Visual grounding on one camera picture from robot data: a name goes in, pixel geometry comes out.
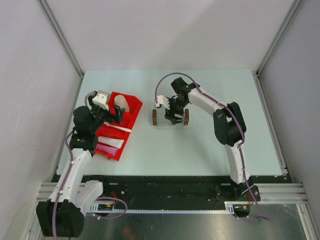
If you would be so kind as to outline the beige plastic cup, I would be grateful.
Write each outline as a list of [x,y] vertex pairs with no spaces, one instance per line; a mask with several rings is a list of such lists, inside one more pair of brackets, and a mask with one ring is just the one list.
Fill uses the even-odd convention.
[[125,112],[130,112],[129,104],[124,95],[118,94],[114,97],[114,105],[119,106],[120,108],[124,108]]

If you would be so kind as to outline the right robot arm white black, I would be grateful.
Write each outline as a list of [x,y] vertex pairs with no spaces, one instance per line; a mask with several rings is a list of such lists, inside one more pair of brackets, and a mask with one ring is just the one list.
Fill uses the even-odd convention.
[[224,145],[230,168],[230,193],[235,200],[256,201],[252,190],[251,175],[246,168],[244,156],[245,132],[247,130],[240,106],[236,102],[224,103],[206,93],[196,82],[186,83],[181,77],[171,83],[176,95],[155,96],[155,106],[165,108],[165,118],[173,125],[184,122],[185,108],[195,105],[213,118],[214,135]]

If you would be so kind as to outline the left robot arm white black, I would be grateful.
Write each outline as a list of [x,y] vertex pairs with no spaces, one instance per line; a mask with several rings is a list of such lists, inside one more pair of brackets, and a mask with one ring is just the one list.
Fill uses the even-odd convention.
[[99,128],[106,122],[120,124],[125,109],[116,105],[115,113],[96,104],[77,107],[73,111],[74,127],[65,140],[69,151],[67,164],[48,200],[40,201],[36,215],[46,237],[77,238],[81,235],[85,216],[94,201],[105,200],[111,188],[98,180],[90,180],[79,190],[84,170],[93,159]]

